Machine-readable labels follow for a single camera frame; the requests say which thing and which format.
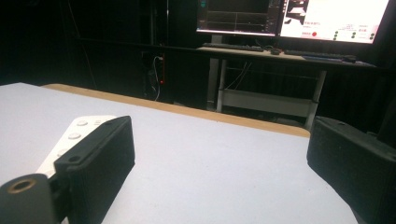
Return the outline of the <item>black keyboard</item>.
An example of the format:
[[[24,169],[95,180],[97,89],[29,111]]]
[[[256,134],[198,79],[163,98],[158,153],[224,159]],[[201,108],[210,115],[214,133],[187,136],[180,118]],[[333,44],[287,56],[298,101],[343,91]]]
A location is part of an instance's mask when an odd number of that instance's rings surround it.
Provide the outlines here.
[[[302,56],[305,58],[312,59],[325,59],[325,60],[341,60],[342,62],[355,63],[358,59],[354,55],[342,55],[334,53],[323,53],[323,52],[312,52],[312,51],[300,51],[285,49],[284,53],[286,55]]]
[[[246,46],[246,45],[230,45],[221,43],[204,43],[202,47],[206,48],[216,48],[216,49],[233,49],[233,50],[245,50],[245,51],[255,51],[263,52],[264,49],[257,46]]]

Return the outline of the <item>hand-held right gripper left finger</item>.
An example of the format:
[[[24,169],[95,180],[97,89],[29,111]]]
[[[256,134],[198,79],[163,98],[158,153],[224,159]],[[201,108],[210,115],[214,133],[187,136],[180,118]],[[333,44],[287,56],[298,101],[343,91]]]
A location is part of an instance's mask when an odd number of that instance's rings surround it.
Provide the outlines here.
[[[70,224],[101,224],[134,167],[131,118],[101,124],[54,167],[57,218]]]

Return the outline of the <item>white-screen monitor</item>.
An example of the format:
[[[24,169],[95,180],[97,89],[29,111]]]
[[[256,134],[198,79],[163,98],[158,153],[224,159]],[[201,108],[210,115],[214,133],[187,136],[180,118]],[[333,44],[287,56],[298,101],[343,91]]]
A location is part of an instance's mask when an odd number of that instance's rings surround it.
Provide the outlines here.
[[[285,0],[281,37],[373,44],[389,0]]]

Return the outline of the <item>power strip with red light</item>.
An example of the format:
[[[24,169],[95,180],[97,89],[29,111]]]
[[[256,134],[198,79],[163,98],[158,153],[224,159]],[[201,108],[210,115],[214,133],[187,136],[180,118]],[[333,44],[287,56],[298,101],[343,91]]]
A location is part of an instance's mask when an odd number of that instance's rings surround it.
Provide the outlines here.
[[[165,82],[165,67],[164,67],[164,58],[162,55],[158,57],[157,69],[159,75],[159,82],[161,85],[163,85]]]

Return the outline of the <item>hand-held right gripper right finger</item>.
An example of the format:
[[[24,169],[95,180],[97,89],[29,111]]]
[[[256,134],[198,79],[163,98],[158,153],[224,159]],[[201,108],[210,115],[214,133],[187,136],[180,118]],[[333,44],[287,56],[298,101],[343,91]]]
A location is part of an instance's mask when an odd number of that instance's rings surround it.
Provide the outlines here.
[[[342,121],[317,117],[306,158],[367,224],[396,224],[396,149]]]

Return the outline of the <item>wooden desk with metal frame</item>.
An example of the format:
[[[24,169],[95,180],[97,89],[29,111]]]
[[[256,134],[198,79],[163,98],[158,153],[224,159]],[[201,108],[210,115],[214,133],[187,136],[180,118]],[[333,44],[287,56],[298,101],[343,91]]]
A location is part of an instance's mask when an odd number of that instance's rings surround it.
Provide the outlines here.
[[[198,51],[208,54],[210,59],[218,60],[219,87],[217,89],[215,111],[221,112],[224,106],[232,106],[244,109],[259,110],[264,112],[305,118],[304,127],[310,130],[314,117],[317,113],[319,97],[325,83],[327,73],[332,68],[344,68],[352,70],[375,69],[369,63],[356,61],[344,62],[341,59],[326,59],[313,56],[296,56],[280,52],[278,55],[270,51],[247,51],[240,49],[221,49],[212,47],[200,47]],[[314,67],[316,72],[316,87],[311,99],[264,94],[250,91],[229,90],[225,87],[226,67],[229,60],[244,59],[247,62],[259,61],[272,64],[285,64],[294,66]]]

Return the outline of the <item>dark-screen monitor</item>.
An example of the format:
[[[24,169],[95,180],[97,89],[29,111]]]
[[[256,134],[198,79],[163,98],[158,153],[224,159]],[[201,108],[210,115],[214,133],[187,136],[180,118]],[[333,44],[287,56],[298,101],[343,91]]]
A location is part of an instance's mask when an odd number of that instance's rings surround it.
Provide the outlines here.
[[[276,36],[284,0],[198,0],[196,31]]]

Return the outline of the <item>white remote control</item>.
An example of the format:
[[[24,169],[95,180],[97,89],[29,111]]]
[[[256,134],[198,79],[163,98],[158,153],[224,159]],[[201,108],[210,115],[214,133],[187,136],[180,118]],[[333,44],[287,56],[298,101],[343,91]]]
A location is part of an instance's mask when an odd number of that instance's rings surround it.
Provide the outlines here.
[[[53,163],[59,159],[65,152],[75,146],[83,138],[89,135],[98,126],[108,120],[115,119],[116,116],[102,115],[102,116],[83,116],[74,119],[68,126],[62,137],[59,139],[55,147],[49,153],[46,159],[36,170],[39,174],[44,174],[47,177],[52,177],[55,174]]]

